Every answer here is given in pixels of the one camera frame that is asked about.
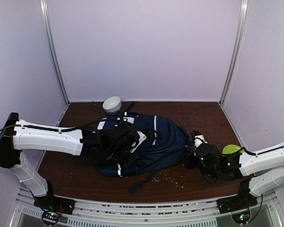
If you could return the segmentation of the navy blue student backpack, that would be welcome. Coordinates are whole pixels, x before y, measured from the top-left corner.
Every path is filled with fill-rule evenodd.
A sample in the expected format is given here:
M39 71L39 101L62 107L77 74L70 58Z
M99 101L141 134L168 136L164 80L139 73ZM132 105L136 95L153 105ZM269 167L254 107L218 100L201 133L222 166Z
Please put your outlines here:
M192 145L183 127L162 116L132 112L134 105L132 102L124 112L103 119L98 124L98 130L111 132L116 127L120 128L121 122L124 122L124 126L142 131L147 139L135 151L139 157L127 168L122 167L126 153L120 158L108 157L95 167L106 177L128 177L148 172L145 181L149 182L159 170L182 161Z

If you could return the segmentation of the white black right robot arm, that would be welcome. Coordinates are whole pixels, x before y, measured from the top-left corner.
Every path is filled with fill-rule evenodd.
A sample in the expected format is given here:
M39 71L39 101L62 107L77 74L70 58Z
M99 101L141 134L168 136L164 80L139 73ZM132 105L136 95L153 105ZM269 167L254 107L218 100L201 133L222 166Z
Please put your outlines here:
M251 202L251 195L259 197L284 184L284 142L258 151L245 147L230 154L221 153L209 144L200 131L193 131L192 151L188 153L186 168L198 168L203 177L234 181L249 176L241 183L243 191L233 198L233 205L242 209Z

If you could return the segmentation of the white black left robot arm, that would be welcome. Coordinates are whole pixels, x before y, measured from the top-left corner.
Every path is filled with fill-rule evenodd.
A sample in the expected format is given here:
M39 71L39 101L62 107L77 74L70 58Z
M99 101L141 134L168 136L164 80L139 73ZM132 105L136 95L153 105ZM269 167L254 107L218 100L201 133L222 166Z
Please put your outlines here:
M28 161L24 150L48 150L94 162L116 161L117 176L122 166L136 159L137 149L147 136L132 117L105 118L73 127L35 124L11 113L0 128L0 167L9 169L31 192L34 200L54 210L59 205L53 185Z

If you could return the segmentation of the green plate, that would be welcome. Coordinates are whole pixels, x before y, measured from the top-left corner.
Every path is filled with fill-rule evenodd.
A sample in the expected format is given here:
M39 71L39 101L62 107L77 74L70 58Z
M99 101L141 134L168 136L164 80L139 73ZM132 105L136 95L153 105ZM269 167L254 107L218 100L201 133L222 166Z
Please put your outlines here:
M226 145L223 150L222 150L222 155L223 156L228 156L228 155L232 155L235 153L244 153L244 150L242 149L242 147L238 146L238 145L234 145L234 144L229 144Z

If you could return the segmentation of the white patterned ceramic bowl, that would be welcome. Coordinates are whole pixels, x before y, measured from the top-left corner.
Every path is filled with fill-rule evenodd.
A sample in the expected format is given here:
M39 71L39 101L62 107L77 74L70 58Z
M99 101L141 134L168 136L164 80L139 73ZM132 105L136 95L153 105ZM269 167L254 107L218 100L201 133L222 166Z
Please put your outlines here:
M122 101L121 98L118 96L112 96L106 99L103 104L102 108L108 115L117 114L121 110Z

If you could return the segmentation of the front aluminium rail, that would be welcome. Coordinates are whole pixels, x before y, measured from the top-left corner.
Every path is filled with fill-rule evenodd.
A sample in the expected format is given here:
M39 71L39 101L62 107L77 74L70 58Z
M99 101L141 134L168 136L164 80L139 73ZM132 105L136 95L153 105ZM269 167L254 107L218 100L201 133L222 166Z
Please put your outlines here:
M235 221L250 214L248 227L283 227L284 218L274 194L247 209L221 213L217 198L164 203L118 203L76 199L71 214L58 227L239 227Z

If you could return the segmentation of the right aluminium frame post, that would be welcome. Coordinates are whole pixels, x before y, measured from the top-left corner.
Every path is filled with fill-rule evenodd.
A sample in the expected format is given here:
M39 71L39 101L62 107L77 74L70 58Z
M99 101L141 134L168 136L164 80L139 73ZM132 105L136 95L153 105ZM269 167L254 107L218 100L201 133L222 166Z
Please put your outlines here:
M226 106L228 94L231 90L231 84L233 81L233 78L235 76L237 61L240 53L240 49L242 46L242 40L245 32L245 25L247 21L247 14L248 14L248 7L249 7L249 0L242 0L240 5L240 14L239 14L239 20L237 25L237 32L235 37L235 43L231 55L231 61L229 65L229 69L227 72L227 77L225 80L224 88L222 91L222 95L219 101L219 104L221 106Z

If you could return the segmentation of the aluminium frame post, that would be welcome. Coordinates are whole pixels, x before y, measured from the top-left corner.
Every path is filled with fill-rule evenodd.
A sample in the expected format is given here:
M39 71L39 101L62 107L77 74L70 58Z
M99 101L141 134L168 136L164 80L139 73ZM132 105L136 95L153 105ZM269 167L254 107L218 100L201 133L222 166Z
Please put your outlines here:
M235 76L237 61L240 53L240 49L242 46L242 40L245 32L245 25L247 21L247 14L248 14L248 7L249 7L249 0L242 0L240 5L240 14L239 14L239 20L237 25L237 32L235 37L235 43L231 55L231 61L229 65L229 69L227 72L227 77L225 80L224 88L222 91L222 95L219 101L219 104L221 106L226 106L228 94L231 90L231 84L233 81L233 78Z
M60 66L58 63L57 59L57 54L54 46L54 40L53 40L53 34L51 30L51 24L50 24L50 17L49 17L49 12L48 12L48 4L46 0L40 0L40 7L41 7L41 13L44 21L44 26L45 26L45 31L47 35L47 41L48 41L48 46L49 46L49 51L50 51L50 56L53 64L53 69L55 72L55 76L58 82L58 87L61 91L63 100L66 105L70 104L66 88L62 79L62 74L60 70Z

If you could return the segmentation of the left aluminium frame post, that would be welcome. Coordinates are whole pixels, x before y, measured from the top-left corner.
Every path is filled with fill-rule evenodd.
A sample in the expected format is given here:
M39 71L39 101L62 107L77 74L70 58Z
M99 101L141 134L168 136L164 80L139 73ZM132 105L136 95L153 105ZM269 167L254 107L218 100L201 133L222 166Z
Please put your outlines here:
M44 26L45 26L45 31L47 35L47 41L48 41L48 46L49 46L49 51L50 51L50 56L53 64L53 69L55 72L55 76L58 82L58 87L61 91L63 100L66 105L70 104L66 88L62 79L62 74L60 70L60 66L58 63L57 59L57 54L54 46L54 40L53 40L53 34L51 30L51 24L50 24L50 17L49 17L49 12L48 12L48 4L46 0L40 0L40 7L41 7L41 13L44 21Z

